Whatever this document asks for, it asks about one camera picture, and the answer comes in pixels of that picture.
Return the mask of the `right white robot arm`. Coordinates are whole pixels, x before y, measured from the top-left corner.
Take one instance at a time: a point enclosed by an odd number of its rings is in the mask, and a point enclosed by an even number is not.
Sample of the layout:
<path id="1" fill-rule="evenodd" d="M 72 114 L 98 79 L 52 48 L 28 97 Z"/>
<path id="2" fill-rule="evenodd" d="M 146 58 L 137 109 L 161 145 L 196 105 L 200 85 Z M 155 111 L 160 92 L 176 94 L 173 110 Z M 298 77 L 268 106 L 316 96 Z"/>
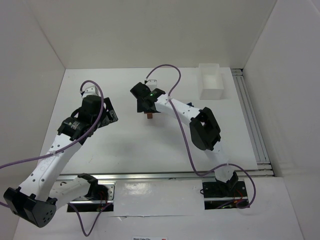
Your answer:
<path id="1" fill-rule="evenodd" d="M 204 151 L 209 160 L 214 161 L 215 179 L 222 192 L 230 192 L 238 182 L 238 176 L 229 165 L 229 159 L 221 144 L 221 129 L 208 107 L 193 107 L 170 97 L 165 91 L 151 90 L 139 82 L 131 90 L 137 100 L 137 112 L 162 113 L 178 120 L 178 124 L 189 127 L 193 145 Z"/>

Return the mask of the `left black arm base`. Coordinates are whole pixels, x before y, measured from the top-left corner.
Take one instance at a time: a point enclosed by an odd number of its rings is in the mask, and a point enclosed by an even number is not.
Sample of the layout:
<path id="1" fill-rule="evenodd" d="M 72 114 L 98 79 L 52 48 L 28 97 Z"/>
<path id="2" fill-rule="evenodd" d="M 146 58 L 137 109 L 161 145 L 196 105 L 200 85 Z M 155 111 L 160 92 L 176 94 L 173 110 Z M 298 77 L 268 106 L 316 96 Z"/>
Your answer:
<path id="1" fill-rule="evenodd" d="M 94 197 L 87 198 L 85 196 L 78 197 L 70 203 L 80 213 L 98 213 L 104 208 L 104 212 L 114 211 L 115 182 L 100 181 L 102 185 Z"/>

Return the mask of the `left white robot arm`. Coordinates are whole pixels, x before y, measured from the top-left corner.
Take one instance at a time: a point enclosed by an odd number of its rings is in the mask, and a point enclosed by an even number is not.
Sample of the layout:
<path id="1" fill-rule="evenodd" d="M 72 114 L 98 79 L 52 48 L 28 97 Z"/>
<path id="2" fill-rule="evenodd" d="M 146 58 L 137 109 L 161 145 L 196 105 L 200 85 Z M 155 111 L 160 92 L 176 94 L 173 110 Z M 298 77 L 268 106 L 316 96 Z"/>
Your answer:
<path id="1" fill-rule="evenodd" d="M 83 146 L 81 136 L 118 121 L 108 97 L 88 95 L 81 107 L 66 118 L 57 130 L 48 157 L 41 160 L 30 176 L 17 188 L 9 187 L 3 198 L 13 214 L 37 226 L 45 227 L 56 211 L 77 198 L 107 202 L 109 190 L 87 173 L 80 173 L 67 183 L 54 186 L 58 176 L 72 156 Z"/>

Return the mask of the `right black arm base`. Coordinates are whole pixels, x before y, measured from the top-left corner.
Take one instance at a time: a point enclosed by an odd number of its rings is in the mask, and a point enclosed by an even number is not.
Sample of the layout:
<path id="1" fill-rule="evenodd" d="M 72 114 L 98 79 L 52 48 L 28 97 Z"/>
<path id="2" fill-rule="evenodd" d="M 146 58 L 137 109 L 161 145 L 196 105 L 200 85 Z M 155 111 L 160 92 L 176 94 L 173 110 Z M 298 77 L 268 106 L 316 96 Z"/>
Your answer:
<path id="1" fill-rule="evenodd" d="M 223 191 L 215 181 L 203 182 L 199 191 L 204 197 L 204 209 L 236 209 L 249 204 L 245 182 L 239 181 L 231 191 Z"/>

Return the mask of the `white perforated plastic bin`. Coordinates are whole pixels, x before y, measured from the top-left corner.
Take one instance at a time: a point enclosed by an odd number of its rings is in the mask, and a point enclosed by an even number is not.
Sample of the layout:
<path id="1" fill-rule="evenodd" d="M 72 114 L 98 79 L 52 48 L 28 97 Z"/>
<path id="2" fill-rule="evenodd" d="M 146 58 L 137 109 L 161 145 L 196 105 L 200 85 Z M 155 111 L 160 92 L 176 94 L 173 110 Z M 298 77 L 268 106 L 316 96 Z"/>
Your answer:
<path id="1" fill-rule="evenodd" d="M 220 100 L 224 92 L 224 83 L 217 63 L 200 63 L 198 65 L 198 95 L 200 100 Z"/>

